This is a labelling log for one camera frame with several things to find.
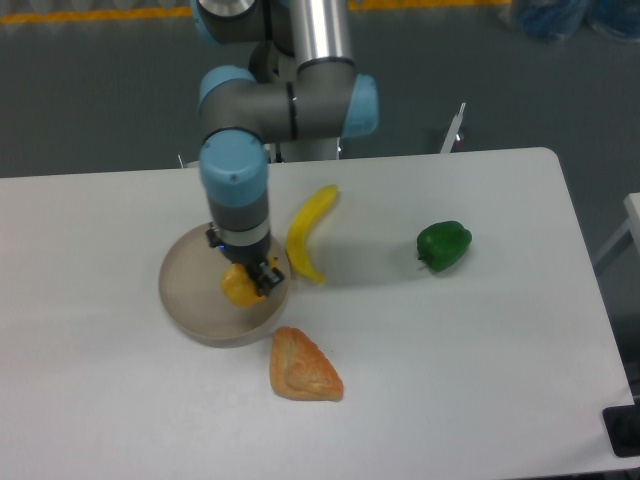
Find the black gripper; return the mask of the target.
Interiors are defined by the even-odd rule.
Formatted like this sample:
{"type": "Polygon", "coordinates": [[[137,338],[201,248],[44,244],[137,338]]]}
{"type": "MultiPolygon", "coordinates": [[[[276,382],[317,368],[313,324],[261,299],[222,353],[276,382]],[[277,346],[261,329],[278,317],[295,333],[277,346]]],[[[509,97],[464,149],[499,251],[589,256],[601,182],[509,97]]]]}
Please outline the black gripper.
{"type": "Polygon", "coordinates": [[[285,276],[279,268],[278,259],[267,258],[271,247],[270,235],[247,246],[238,246],[222,240],[213,224],[208,226],[205,235],[210,248],[218,248],[231,263],[247,266],[247,273],[258,297],[270,296],[271,292],[284,282],[285,276]]]}

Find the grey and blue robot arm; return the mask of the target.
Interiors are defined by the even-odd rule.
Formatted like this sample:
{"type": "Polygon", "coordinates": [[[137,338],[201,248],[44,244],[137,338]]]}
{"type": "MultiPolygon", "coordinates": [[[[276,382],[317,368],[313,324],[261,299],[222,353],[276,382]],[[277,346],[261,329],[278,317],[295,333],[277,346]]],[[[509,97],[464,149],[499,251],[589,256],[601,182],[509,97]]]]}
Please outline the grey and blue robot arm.
{"type": "Polygon", "coordinates": [[[344,1],[194,1],[191,12],[211,41],[257,45],[250,68],[217,67],[200,83],[199,169],[210,246],[268,296],[285,276],[267,259],[266,146],[371,134],[377,86],[356,71],[344,1]]]}

